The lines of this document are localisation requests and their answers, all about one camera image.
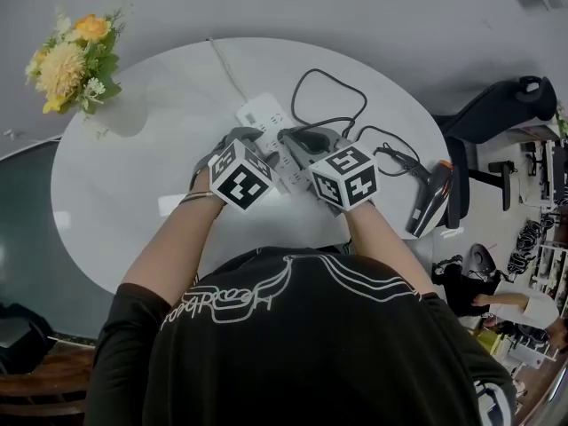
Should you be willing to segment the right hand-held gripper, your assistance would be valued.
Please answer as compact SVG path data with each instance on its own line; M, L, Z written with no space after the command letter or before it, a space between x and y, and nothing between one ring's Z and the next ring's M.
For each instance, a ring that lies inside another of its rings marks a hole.
M342 136L324 125L296 126L292 138L280 138L284 147L308 176L316 197L333 214L350 211L378 192L375 157L361 142L331 149Z

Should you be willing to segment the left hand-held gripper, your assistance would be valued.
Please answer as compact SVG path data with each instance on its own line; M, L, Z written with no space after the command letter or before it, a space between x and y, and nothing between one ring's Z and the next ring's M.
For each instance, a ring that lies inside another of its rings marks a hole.
M261 136L262 131L251 127L231 129L196 164L191 192L211 191L242 212L261 201L276 186L273 169L280 161L278 151L265 153L256 144Z

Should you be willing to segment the white power strip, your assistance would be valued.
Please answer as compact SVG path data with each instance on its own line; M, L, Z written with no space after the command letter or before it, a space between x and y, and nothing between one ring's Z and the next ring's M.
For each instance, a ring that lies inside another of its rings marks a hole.
M310 185L308 178L288 149L278 140L282 130L293 129L295 125L276 98L265 92L241 106L236 112L236 118L242 126L263 132L256 140L256 146L264 156L279 154L279 162L273 168L280 177L279 190L293 195L307 191Z

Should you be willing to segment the person's left forearm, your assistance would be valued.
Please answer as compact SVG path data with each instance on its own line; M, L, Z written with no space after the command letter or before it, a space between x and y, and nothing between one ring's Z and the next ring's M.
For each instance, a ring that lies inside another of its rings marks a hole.
M193 284L209 231L223 207L217 196L202 193L179 204L122 282L138 285L175 304Z

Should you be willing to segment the person's right forearm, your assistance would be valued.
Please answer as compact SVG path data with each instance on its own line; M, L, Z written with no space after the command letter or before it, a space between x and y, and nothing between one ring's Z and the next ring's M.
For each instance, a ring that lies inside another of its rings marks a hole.
M439 300L431 278L418 258L370 201L343 214L356 253L374 259L394 271L395 282L391 283L391 286L406 286L405 292L390 294L381 298L379 303L386 303L401 296Z

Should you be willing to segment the black hair dryer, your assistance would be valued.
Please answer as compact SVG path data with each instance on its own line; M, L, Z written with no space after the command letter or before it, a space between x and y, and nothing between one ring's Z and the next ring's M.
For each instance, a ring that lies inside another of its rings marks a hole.
M454 181L454 166L448 161L439 161L432 170L427 170L418 159L391 148L387 143L375 149L375 154L387 154L403 170L419 181L419 190L406 230L420 238L450 195Z

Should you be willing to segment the silver wrist bangle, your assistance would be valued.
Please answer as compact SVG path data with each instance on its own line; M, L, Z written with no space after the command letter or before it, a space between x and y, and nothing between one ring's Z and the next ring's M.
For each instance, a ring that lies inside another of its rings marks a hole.
M190 192L182 198L182 200L179 202L179 205L181 205L182 203L189 202L189 201L195 201L195 200L199 200L199 199L203 199L203 198L209 198L209 197L214 196L214 195L215 194L212 193L211 191Z

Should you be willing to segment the black office chair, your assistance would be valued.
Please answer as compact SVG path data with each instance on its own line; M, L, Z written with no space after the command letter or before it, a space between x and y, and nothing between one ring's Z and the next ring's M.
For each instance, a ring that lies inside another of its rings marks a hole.
M452 189L441 225L455 229L467 216L471 179L499 188L502 209L509 210L510 176L515 169L514 163L491 162L487 172L474 170L468 165L466 145L483 144L534 118L548 121L555 115L557 104L550 80L528 75L489 86L457 114L433 116L454 166Z

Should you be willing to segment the yellow flower bouquet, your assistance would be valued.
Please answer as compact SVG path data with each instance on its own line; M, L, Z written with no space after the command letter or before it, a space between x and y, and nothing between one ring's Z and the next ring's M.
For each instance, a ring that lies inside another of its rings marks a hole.
M27 82L43 95L44 114L75 108L94 115L122 92L114 80L119 63L114 48L124 27L121 10L78 20L56 11L53 30L25 68Z

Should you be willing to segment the person's black printed shirt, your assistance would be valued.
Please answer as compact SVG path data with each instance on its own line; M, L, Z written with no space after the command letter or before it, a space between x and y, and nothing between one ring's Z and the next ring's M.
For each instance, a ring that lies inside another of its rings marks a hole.
M511 426L509 373L363 256L261 248L174 305L121 285L85 426Z

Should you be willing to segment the white equipment shelf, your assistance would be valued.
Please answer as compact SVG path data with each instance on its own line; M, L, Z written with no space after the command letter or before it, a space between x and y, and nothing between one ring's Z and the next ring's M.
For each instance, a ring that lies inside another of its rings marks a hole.
M540 210L540 236L530 264L529 286L549 295L561 315L568 312L568 144L536 144L529 159L532 195L527 203Z

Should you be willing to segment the yellow-green chair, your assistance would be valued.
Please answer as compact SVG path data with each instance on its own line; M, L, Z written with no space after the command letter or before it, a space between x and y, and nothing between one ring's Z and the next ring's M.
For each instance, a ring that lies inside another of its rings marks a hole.
M502 348L503 340L502 335L496 332L481 328L476 331L475 337L479 343L491 354L497 355Z

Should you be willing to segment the black fabric bag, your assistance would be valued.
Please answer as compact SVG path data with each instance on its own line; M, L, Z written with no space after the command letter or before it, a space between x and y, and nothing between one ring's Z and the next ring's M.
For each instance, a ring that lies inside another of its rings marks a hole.
M35 312L0 303L0 375L33 372L54 345L52 334L48 322Z

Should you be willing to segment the dark wooden slatted frame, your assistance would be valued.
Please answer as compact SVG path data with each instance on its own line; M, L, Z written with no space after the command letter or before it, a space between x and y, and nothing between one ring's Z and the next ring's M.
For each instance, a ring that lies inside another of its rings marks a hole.
M0 426L83 426L93 358L59 341L32 372L0 375Z

